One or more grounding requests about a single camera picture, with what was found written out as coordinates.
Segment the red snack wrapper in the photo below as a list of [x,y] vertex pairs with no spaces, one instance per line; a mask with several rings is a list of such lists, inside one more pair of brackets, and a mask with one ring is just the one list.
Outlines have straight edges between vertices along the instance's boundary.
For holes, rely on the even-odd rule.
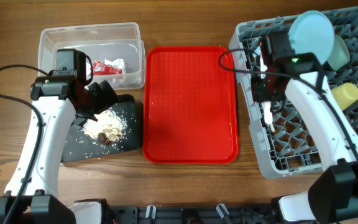
[[94,75],[114,75],[121,74],[122,70],[119,68],[114,68],[110,65],[106,65],[101,61],[93,62],[93,74]]

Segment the white plastic fork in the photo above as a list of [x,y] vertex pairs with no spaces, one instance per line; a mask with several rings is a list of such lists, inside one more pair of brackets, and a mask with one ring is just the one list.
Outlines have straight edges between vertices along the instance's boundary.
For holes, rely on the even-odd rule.
[[273,125],[273,113],[272,113],[272,105],[271,102],[265,101],[262,102],[262,109],[264,111],[264,123],[271,130],[271,132],[275,132],[275,128]]

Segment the rice and mushroom leftovers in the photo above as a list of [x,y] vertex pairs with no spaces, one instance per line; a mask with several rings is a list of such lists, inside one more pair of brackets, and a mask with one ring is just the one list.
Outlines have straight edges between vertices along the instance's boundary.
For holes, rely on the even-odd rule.
[[97,121],[89,119],[81,129],[91,139],[97,140],[102,146],[108,146],[126,138],[128,124],[122,114],[106,110],[96,114],[95,118]]

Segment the white napkin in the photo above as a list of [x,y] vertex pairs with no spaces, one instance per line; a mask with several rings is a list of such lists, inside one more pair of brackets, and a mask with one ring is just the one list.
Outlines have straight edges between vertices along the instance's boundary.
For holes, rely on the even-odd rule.
[[122,58],[118,58],[113,61],[104,59],[104,63],[116,70],[120,70],[121,73],[126,73],[126,64],[125,64],[124,59],[122,59]]

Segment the light blue plate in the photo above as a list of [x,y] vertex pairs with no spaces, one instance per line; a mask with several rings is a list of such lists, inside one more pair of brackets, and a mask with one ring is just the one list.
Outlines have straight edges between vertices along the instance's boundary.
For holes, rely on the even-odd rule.
[[296,54],[313,53],[321,65],[333,51],[333,25],[319,11],[307,11],[298,16],[291,25],[288,36]]

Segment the yellow cup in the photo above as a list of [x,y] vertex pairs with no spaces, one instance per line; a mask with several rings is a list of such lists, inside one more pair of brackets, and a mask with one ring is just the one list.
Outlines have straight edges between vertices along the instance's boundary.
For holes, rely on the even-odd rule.
[[343,111],[358,100],[358,87],[353,83],[344,83],[333,88],[331,92]]

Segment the mint green bowl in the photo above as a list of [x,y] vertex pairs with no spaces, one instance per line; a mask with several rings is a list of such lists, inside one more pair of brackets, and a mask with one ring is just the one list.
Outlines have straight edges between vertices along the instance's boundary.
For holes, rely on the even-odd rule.
[[339,70],[350,61],[349,50],[339,35],[334,36],[334,47],[327,63],[333,70]]

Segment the light blue bowl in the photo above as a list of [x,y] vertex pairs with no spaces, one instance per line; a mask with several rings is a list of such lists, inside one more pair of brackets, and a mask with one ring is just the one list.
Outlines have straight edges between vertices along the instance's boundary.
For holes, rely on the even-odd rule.
[[256,61],[257,63],[260,62],[260,59],[261,59],[261,56],[262,56],[260,46],[256,47],[256,48],[253,50],[252,56],[254,57],[254,59],[255,59],[255,61]]

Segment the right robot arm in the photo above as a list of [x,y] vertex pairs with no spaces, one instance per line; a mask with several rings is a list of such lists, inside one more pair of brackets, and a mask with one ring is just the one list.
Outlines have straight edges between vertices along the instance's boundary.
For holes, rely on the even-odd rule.
[[312,53],[296,54],[285,32],[260,40],[261,69],[251,79],[252,96],[271,110],[286,98],[299,112],[318,150],[323,173],[306,192],[278,200],[291,223],[337,223],[358,217],[358,135],[336,103]]

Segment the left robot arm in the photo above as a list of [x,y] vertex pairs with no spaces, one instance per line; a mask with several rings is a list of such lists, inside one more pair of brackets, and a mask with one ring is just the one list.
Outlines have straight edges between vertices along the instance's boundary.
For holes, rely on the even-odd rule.
[[116,223],[105,199],[82,200],[67,207],[58,199],[58,171],[71,124],[94,119],[118,101],[107,81],[86,76],[91,59],[76,49],[60,49],[57,65],[41,71],[30,88],[32,110],[21,158],[0,197],[0,223]]

